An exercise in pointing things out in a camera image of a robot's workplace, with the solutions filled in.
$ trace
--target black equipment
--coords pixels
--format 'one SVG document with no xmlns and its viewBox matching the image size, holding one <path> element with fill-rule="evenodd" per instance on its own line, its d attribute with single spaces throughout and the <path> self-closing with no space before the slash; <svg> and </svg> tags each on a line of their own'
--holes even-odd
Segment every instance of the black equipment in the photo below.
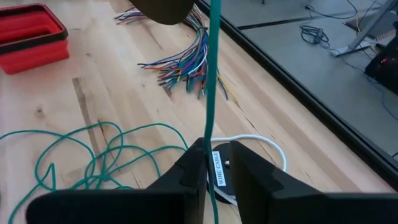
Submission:
<svg viewBox="0 0 398 224">
<path fill-rule="evenodd" d="M 396 36 L 378 53 L 365 69 L 365 74 L 398 95 L 398 22 Z"/>
<path fill-rule="evenodd" d="M 182 22 L 191 11 L 195 0 L 129 0 L 153 21 L 174 25 Z"/>
<path fill-rule="evenodd" d="M 229 149 L 243 224 L 398 222 L 397 194 L 324 194 L 237 141 Z M 206 159 L 200 138 L 145 190 L 49 193 L 29 205 L 27 223 L 203 223 Z"/>
</svg>

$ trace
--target black object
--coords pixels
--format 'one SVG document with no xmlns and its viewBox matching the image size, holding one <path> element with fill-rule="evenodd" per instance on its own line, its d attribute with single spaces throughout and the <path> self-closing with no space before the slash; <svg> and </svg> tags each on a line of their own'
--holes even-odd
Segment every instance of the black object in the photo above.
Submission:
<svg viewBox="0 0 398 224">
<path fill-rule="evenodd" d="M 398 95 L 398 36 L 378 53 L 365 69 L 365 73 Z"/>
<path fill-rule="evenodd" d="M 145 190 L 61 190 L 36 198 L 28 224 L 203 223 L 206 156 L 200 138 Z"/>
<path fill-rule="evenodd" d="M 397 194 L 324 194 L 237 141 L 231 172 L 243 224 L 397 223 Z M 64 190 L 35 199 L 28 224 L 203 223 L 205 156 L 199 139 L 145 190 Z"/>
<path fill-rule="evenodd" d="M 161 24 L 174 25 L 189 14 L 195 0 L 129 0 L 145 16 Z"/>
<path fill-rule="evenodd" d="M 210 15 L 210 5 L 207 2 L 198 0 L 196 4 L 207 16 Z M 223 16 L 221 16 L 221 28 L 370 168 L 379 174 L 392 188 L 398 190 L 398 163 L 395 159 L 335 114 L 310 90 Z"/>
</svg>

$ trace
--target white label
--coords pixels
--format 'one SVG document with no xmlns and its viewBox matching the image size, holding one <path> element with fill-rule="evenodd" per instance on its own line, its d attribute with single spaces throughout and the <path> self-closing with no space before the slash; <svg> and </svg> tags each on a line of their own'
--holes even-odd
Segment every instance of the white label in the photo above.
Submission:
<svg viewBox="0 0 398 224">
<path fill-rule="evenodd" d="M 219 187 L 226 186 L 225 178 L 224 178 L 224 170 L 223 170 L 220 153 L 218 151 L 213 151 L 211 153 L 213 155 L 214 170 L 216 173 L 217 186 L 219 186 Z"/>
</svg>

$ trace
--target coiled green wire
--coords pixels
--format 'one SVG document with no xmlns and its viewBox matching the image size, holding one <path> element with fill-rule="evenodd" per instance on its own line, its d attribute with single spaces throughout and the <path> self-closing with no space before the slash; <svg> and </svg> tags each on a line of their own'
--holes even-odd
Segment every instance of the coiled green wire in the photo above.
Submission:
<svg viewBox="0 0 398 224">
<path fill-rule="evenodd" d="M 103 125 L 114 126 L 118 130 L 119 134 L 117 136 L 113 137 L 112 140 L 110 140 L 110 142 L 106 146 L 106 150 L 104 152 L 102 152 L 101 154 L 97 155 L 97 156 L 94 155 L 93 150 L 87 144 L 85 144 L 85 143 L 83 143 L 83 142 L 71 137 L 72 135 L 74 135 L 76 133 L 79 133 L 81 131 L 86 131 L 86 130 L 89 130 L 89 129 L 92 129 L 92 128 L 95 128 L 95 127 L 98 127 L 98 126 L 103 126 Z M 138 131 L 140 129 L 153 127 L 153 126 L 163 126 L 163 127 L 166 127 L 166 128 L 169 128 L 169 129 L 175 131 L 178 134 L 178 136 L 180 137 L 180 139 L 182 140 L 184 147 L 170 145 L 170 146 L 162 146 L 162 147 L 157 148 L 157 149 L 155 149 L 153 151 L 147 151 L 144 148 L 141 148 L 139 146 L 124 145 L 124 136 L 126 134 L 132 133 L 134 131 Z M 107 180 L 115 183 L 117 185 L 116 189 L 132 189 L 132 187 L 123 186 L 117 180 L 113 179 L 111 177 L 111 175 L 113 173 L 115 173 L 116 171 L 121 170 L 121 169 L 125 168 L 126 166 L 129 166 L 129 165 L 133 164 L 134 162 L 138 161 L 139 159 L 142 159 L 143 157 L 149 156 L 152 159 L 152 161 L 154 162 L 154 164 L 155 164 L 157 175 L 160 177 L 161 174 L 160 174 L 159 166 L 157 165 L 156 160 L 153 157 L 153 154 L 156 153 L 156 152 L 159 152 L 159 151 L 163 151 L 165 149 L 179 149 L 179 150 L 182 150 L 182 151 L 186 151 L 188 149 L 188 145 L 185 142 L 184 138 L 182 137 L 181 133 L 179 133 L 175 128 L 173 128 L 173 127 L 171 127 L 171 126 L 169 126 L 167 124 L 164 124 L 164 123 L 148 124 L 148 125 L 140 126 L 138 128 L 135 128 L 135 129 L 132 129 L 132 130 L 129 130 L 129 131 L 126 131 L 126 132 L 122 132 L 121 128 L 117 124 L 109 122 L 109 121 L 100 122 L 100 123 L 93 124 L 91 126 L 80 128 L 80 129 L 74 130 L 74 131 L 72 131 L 72 132 L 70 132 L 68 134 L 59 134 L 59 133 L 55 133 L 55 132 L 52 132 L 52 131 L 45 131 L 45 130 L 22 130 L 22 131 L 13 131 L 13 132 L 4 134 L 4 135 L 0 136 L 0 141 L 2 139 L 4 139 L 4 138 L 8 137 L 8 136 L 13 135 L 13 134 L 22 134 L 22 133 L 49 134 L 49 135 L 53 135 L 53 136 L 56 136 L 56 137 L 59 137 L 59 138 L 55 142 L 53 142 L 49 147 L 47 147 L 43 151 L 43 153 L 41 153 L 39 158 L 37 159 L 37 162 L 36 162 L 36 165 L 35 165 L 35 169 L 34 169 L 34 175 L 35 175 L 35 178 L 36 178 L 36 181 L 37 181 L 37 185 L 35 187 L 33 187 L 32 190 L 30 190 L 29 193 L 16 205 L 16 207 L 14 208 L 14 210 L 10 214 L 10 217 L 9 217 L 9 220 L 8 220 L 8 224 L 13 223 L 14 217 L 15 217 L 16 213 L 18 212 L 18 210 L 20 209 L 20 207 L 26 202 L 26 200 L 28 198 L 30 198 L 32 196 L 32 194 L 39 187 L 42 187 L 43 189 L 49 190 L 51 192 L 57 190 L 57 180 L 56 180 L 56 176 L 55 176 L 55 169 L 56 169 L 55 168 L 55 164 L 51 163 L 48 166 L 47 171 L 45 172 L 43 177 L 40 177 L 40 175 L 39 175 L 39 167 L 40 167 L 40 163 L 41 163 L 42 159 L 45 157 L 45 155 L 51 149 L 53 149 L 54 146 L 56 146 L 57 144 L 61 143 L 64 140 L 70 140 L 70 141 L 74 141 L 74 142 L 80 144 L 85 149 L 87 149 L 87 151 L 90 153 L 90 156 L 91 156 L 91 161 L 88 163 L 88 165 L 86 166 L 86 169 L 85 169 L 84 178 L 79 180 L 77 183 L 75 183 L 69 189 L 78 189 L 78 188 L 100 189 L 101 188 L 101 184 L 104 181 L 107 181 Z M 113 146 L 113 143 L 116 140 L 118 140 L 118 139 L 120 139 L 120 145 Z M 127 162 L 127 163 L 125 163 L 125 164 L 123 164 L 123 165 L 117 166 L 116 168 L 112 169 L 112 167 L 116 164 L 116 161 L 118 160 L 119 156 L 121 155 L 123 149 L 138 149 L 138 150 L 144 152 L 144 154 L 139 156 L 139 157 L 137 157 L 137 158 L 135 158 L 135 159 L 133 159 L 133 160 L 131 160 L 131 161 L 129 161 L 129 162 Z M 110 152 L 113 152 L 113 151 L 117 151 L 118 153 L 116 154 L 116 157 L 113 160 L 113 162 L 111 163 L 111 165 L 107 167 L 107 165 L 105 163 L 106 156 Z M 98 159 L 102 159 L 104 162 L 103 162 L 103 165 L 101 166 L 100 173 L 98 175 L 94 175 L 94 171 L 95 171 L 95 167 L 96 167 L 96 161 Z M 46 185 L 44 183 L 44 181 L 47 179 L 47 177 L 50 174 L 51 174 L 52 183 L 51 183 L 51 186 L 48 186 L 48 185 Z"/>
<path fill-rule="evenodd" d="M 215 118 L 216 105 L 216 84 L 217 84 L 217 62 L 218 62 L 218 33 L 220 31 L 221 0 L 211 0 L 210 4 L 210 34 L 208 52 L 208 75 L 206 80 L 206 126 L 205 126 L 205 147 L 208 153 L 209 171 L 209 193 L 213 205 L 214 223 L 218 224 L 218 209 L 214 193 L 213 167 L 211 163 L 211 135 Z"/>
</svg>

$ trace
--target metal stand leg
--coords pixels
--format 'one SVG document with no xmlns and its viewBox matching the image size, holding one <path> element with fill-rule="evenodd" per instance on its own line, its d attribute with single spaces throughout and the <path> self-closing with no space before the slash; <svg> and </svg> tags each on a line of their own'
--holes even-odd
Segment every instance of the metal stand leg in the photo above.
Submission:
<svg viewBox="0 0 398 224">
<path fill-rule="evenodd" d="M 377 25 L 377 23 L 380 21 L 380 19 L 387 13 L 392 6 L 394 6 L 397 3 L 398 0 L 388 0 L 377 12 L 377 14 L 373 17 L 372 21 L 363 29 L 357 38 L 349 44 L 349 46 L 342 47 L 340 49 L 335 49 L 331 50 L 331 54 L 335 57 L 343 55 L 343 54 L 348 54 L 357 50 L 361 50 L 365 47 L 369 47 L 370 44 L 366 41 L 363 41 L 369 31 Z"/>
</svg>

